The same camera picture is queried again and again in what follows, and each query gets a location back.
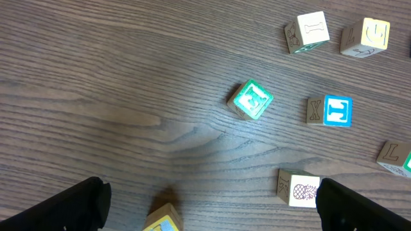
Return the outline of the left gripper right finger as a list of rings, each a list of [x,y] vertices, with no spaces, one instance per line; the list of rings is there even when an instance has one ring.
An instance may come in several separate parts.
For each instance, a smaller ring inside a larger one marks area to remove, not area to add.
[[[323,231],[410,231],[410,221],[324,178],[317,190],[317,212]]]

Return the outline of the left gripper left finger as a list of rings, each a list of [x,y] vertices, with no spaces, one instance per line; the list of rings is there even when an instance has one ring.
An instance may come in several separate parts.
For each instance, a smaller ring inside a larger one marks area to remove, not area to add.
[[[1,231],[97,231],[107,221],[111,196],[110,184],[92,176],[2,221]]]

